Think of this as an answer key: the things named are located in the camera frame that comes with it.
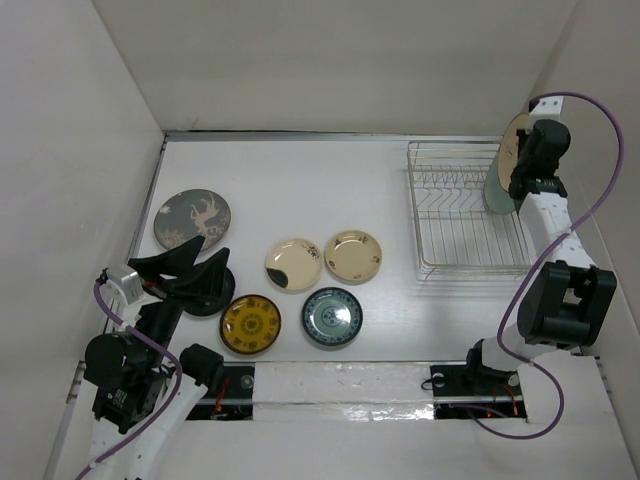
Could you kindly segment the beige plate with bird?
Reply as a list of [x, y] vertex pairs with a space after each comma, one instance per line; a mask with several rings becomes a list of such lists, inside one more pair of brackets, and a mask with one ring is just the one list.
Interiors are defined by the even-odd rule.
[[500, 186], [509, 190], [511, 174], [516, 166], [519, 155], [518, 132], [526, 130], [529, 124], [529, 114], [520, 113], [508, 124], [498, 150], [497, 172]]

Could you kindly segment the teal plate with flower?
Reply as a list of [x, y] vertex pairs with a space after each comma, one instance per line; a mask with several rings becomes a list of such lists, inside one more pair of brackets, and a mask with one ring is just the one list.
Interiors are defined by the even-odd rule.
[[489, 167], [484, 183], [484, 202], [492, 213], [509, 215], [516, 211], [516, 203], [509, 194], [515, 162], [511, 154], [498, 152]]

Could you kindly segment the grey plate with horse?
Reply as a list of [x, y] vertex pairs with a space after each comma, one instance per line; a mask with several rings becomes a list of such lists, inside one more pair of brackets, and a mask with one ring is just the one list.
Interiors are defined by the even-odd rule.
[[205, 252], [222, 239], [231, 219], [231, 208], [222, 196], [206, 189], [191, 189], [175, 194], [160, 206], [153, 232], [166, 250], [201, 236], [201, 251]]

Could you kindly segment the yellow plate with brown rim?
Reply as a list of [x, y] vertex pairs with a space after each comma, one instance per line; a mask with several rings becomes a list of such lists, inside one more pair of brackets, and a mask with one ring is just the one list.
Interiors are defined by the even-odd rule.
[[233, 300], [221, 314], [219, 335], [223, 344], [239, 355], [256, 355], [268, 350], [279, 337], [282, 316], [276, 304], [258, 295]]

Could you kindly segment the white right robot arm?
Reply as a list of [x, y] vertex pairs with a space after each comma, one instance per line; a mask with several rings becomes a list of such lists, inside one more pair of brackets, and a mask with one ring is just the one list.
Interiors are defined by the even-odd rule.
[[478, 341], [462, 368], [467, 389], [483, 394], [504, 384], [517, 368], [551, 351], [593, 345], [617, 287], [584, 249], [569, 215], [568, 194], [557, 176], [571, 143], [557, 120], [512, 120], [484, 185], [487, 208], [514, 213], [528, 230], [536, 259], [508, 324]]

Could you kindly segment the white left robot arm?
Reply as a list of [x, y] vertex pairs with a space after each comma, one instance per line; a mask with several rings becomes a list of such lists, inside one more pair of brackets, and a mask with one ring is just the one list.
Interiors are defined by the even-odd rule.
[[185, 313], [226, 308], [235, 278], [224, 247], [204, 261], [196, 236], [156, 256], [102, 270], [93, 294], [115, 331], [88, 343], [84, 380], [97, 389], [92, 458], [81, 479], [152, 479], [190, 412], [204, 397], [225, 394], [222, 355], [200, 344], [180, 354], [169, 345]]

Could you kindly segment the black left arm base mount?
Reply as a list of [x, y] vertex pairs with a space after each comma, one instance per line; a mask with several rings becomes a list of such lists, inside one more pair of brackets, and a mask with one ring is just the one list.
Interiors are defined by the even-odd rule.
[[191, 410], [190, 421], [244, 421], [253, 418], [255, 365], [229, 363], [224, 366], [220, 386], [207, 393]]

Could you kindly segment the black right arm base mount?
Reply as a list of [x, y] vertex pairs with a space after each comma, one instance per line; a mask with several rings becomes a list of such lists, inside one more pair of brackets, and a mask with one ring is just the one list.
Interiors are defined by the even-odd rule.
[[435, 364], [421, 388], [432, 393], [437, 420], [527, 416], [515, 372], [471, 373], [463, 364]]

